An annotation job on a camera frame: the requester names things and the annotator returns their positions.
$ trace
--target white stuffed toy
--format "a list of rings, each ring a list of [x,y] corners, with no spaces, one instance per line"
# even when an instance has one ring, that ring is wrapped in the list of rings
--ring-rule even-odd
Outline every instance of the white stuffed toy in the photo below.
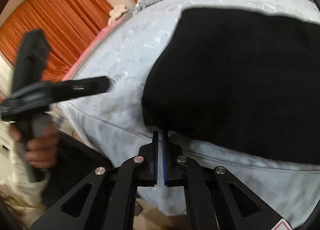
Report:
[[[113,22],[115,22],[118,18],[122,16],[122,14],[126,13],[128,9],[125,5],[116,5],[113,10],[110,10],[109,12],[109,20],[108,20],[108,26],[110,26]]]

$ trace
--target metal screw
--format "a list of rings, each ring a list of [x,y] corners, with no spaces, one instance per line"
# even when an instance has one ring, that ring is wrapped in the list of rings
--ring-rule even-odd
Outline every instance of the metal screw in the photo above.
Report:
[[[180,155],[180,156],[178,156],[177,161],[181,162],[181,163],[185,163],[187,161],[187,159],[188,158],[186,156]]]
[[[141,162],[144,161],[144,157],[142,157],[142,156],[135,156],[135,157],[133,158],[133,161],[134,161],[135,163],[141,163]]]
[[[216,167],[216,173],[222,175],[222,174],[225,174],[225,172],[226,172],[226,168],[225,167],[223,167],[223,166]]]
[[[96,168],[96,170],[95,170],[95,173],[96,173],[97,175],[102,175],[102,174],[104,174],[105,172],[106,172],[106,169],[103,168],[103,167],[98,167],[98,168]]]

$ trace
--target white cloth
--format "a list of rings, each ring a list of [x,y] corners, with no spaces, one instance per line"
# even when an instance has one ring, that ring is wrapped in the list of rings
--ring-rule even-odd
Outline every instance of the white cloth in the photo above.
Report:
[[[10,149],[12,174],[0,181],[0,195],[20,226],[29,229],[46,211],[41,195],[48,184],[49,173],[43,181],[30,183],[21,155],[23,154],[20,152],[18,143],[12,143]]]
[[[145,127],[142,117],[144,83],[181,11],[188,7],[232,7],[320,23],[320,13],[309,0],[163,0],[134,15],[102,43],[79,72],[79,78],[110,76],[115,81],[110,93],[60,104],[79,135],[102,150],[114,166],[151,142],[153,129]],[[294,228],[307,219],[320,198],[320,166],[270,161],[177,135],[172,141],[202,166],[224,165]],[[162,166],[158,167],[161,178]],[[140,196],[166,215],[185,213],[183,189],[166,188],[161,180],[158,184],[139,188]]]

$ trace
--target silver rivet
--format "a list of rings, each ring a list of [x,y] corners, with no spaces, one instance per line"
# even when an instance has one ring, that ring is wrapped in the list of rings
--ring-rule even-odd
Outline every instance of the silver rivet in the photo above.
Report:
[[[188,158],[187,158],[186,156],[180,155],[180,156],[178,156],[177,161],[184,163],[184,162],[187,161],[187,159],[188,159]]]
[[[102,174],[104,174],[105,172],[106,172],[106,169],[103,168],[103,167],[98,167],[98,168],[96,168],[96,170],[95,170],[95,173],[96,173],[97,175],[102,175]]]
[[[144,161],[144,157],[142,157],[142,156],[135,156],[135,157],[133,158],[133,161],[134,161],[135,163],[141,163],[141,162]]]
[[[223,166],[216,167],[216,173],[222,175],[222,174],[225,174],[225,172],[226,172],[226,168],[225,167],[223,167]]]
[[[83,85],[74,85],[73,86],[73,90],[83,90],[83,89],[84,89]]]

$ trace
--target mattress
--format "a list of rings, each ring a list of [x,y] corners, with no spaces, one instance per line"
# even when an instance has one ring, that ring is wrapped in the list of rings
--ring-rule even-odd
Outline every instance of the mattress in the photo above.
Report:
[[[80,137],[90,141],[114,166],[137,155],[140,146],[151,142],[154,128],[145,127],[142,117],[144,83],[181,11],[189,7],[240,8],[320,23],[320,13],[310,0],[162,0],[135,14],[99,46],[78,72],[79,78],[109,76],[113,80],[110,92],[60,104]],[[171,141],[202,166],[225,166],[293,228],[308,218],[319,201],[320,166],[271,161],[186,139],[174,132]],[[158,167],[158,185],[139,188],[138,193],[165,215],[186,213],[183,188],[165,187],[162,166]]]

